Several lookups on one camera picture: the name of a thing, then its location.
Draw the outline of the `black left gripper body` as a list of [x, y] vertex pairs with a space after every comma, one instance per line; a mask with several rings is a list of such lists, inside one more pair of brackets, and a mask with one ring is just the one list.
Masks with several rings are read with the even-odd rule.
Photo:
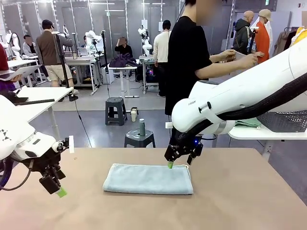
[[51, 175], [55, 177], [55, 170], [60, 169], [59, 162], [61, 160], [61, 151], [55, 152], [53, 149], [49, 149], [45, 154], [39, 158], [31, 158], [23, 160], [23, 165], [26, 167], [30, 166], [33, 161], [32, 169], [33, 172], [39, 172], [42, 176]]

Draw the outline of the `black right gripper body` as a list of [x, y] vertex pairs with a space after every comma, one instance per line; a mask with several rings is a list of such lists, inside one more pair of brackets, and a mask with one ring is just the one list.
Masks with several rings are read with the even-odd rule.
[[180, 146], [180, 147], [188, 147], [190, 150], [195, 152], [196, 156], [200, 156], [203, 148], [203, 144], [201, 143], [202, 135], [196, 136], [188, 136], [183, 140], [179, 140], [179, 137], [185, 133], [181, 133], [175, 128], [172, 128], [170, 145], [172, 146]]

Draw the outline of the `person's left hand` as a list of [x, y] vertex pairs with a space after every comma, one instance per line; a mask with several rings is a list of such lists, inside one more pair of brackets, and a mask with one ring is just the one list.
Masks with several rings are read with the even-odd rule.
[[222, 53], [220, 53], [220, 55], [221, 55], [222, 61], [230, 62], [230, 61], [235, 60], [236, 51], [233, 50], [233, 49], [227, 49], [227, 50], [223, 51]]

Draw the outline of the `person's right hand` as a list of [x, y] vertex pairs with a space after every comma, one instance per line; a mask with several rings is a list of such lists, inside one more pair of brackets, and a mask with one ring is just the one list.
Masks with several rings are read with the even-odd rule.
[[258, 62], [258, 57], [256, 54], [248, 54], [245, 57], [241, 58], [243, 69], [249, 69], [255, 66]]

